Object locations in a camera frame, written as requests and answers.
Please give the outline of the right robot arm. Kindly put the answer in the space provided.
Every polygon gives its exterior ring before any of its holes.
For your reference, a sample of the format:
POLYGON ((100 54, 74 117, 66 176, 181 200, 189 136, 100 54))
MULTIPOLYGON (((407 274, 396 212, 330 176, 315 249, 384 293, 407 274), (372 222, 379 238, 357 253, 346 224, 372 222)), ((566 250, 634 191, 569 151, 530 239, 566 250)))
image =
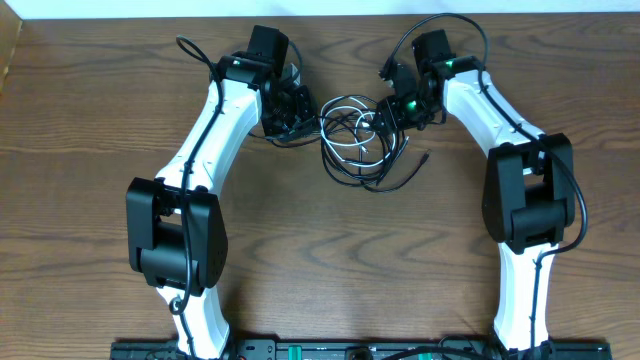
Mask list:
POLYGON ((417 66, 390 61, 381 76, 393 95, 377 107, 373 129, 391 134, 456 117, 486 156, 485 227, 500 255, 493 333, 504 358, 551 354, 546 296, 554 253, 575 219, 573 154, 563 134, 530 124, 494 86, 482 62, 452 52, 445 31, 412 42, 417 66))

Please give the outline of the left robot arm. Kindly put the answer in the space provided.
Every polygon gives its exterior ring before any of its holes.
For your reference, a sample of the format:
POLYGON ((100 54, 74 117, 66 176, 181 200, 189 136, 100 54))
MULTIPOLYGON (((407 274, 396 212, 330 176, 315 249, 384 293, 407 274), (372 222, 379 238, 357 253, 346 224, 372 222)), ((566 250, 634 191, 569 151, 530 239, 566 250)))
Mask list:
POLYGON ((211 61, 190 39, 176 43, 206 65, 203 109, 171 161, 154 178, 136 177, 126 192, 131 268, 166 301, 186 359, 230 359, 231 329, 217 283, 228 253, 219 196, 244 141, 261 126, 269 142, 289 143, 317 129, 316 106, 287 64, 294 43, 277 28, 257 25, 246 50, 211 61))

